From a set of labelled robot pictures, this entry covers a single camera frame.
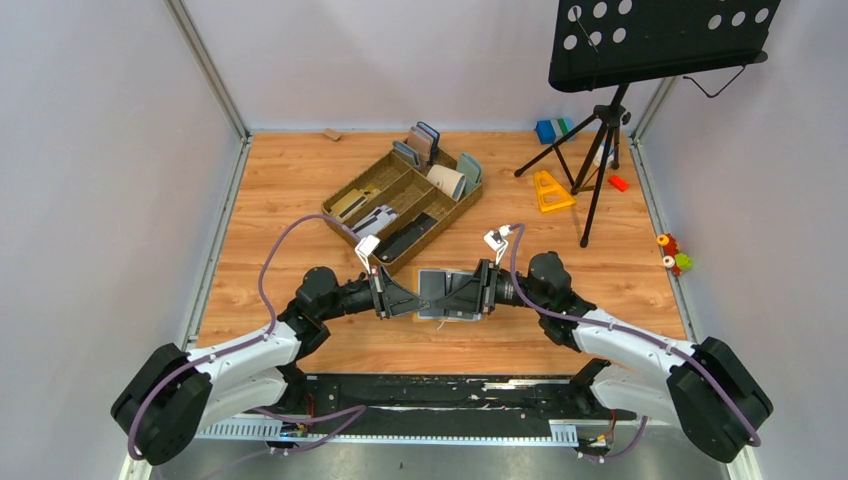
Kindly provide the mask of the yellow leather card holder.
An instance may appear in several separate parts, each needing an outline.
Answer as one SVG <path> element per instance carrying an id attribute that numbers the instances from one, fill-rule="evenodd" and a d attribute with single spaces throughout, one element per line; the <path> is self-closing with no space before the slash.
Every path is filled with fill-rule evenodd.
<path id="1" fill-rule="evenodd" d="M 416 292 L 426 299 L 438 299 L 459 292 L 467 284 L 471 285 L 471 294 L 476 295 L 479 282 L 469 271 L 444 269 L 419 269 L 416 273 Z M 460 310 L 430 308 L 415 314 L 417 321 L 476 322 L 482 319 L 474 307 Z"/>

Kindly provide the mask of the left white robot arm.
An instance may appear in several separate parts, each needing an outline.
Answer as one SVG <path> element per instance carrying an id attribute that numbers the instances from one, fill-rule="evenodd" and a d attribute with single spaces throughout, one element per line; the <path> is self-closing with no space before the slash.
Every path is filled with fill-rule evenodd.
<path id="1" fill-rule="evenodd" d="M 268 326 L 199 350 L 173 343 L 155 349 L 110 414 L 126 433 L 133 459 L 164 464 L 220 420 L 260 406 L 298 411 L 307 389 L 296 363 L 329 337 L 327 320 L 365 311 L 391 318 L 431 305 L 381 266 L 344 284 L 332 269 L 315 267 Z"/>

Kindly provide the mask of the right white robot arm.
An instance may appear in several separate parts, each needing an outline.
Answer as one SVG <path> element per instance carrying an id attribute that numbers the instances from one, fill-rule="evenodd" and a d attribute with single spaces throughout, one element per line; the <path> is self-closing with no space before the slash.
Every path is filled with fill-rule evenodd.
<path id="1" fill-rule="evenodd" d="M 593 355 L 574 377 L 571 403 L 584 417 L 627 410 L 679 428 L 710 458 L 729 463 L 774 406 L 728 344 L 678 341 L 634 327 L 582 299 L 558 254 L 535 255 L 526 274 L 423 270 L 426 316 L 479 320 L 496 305 L 526 307 L 556 345 Z"/>

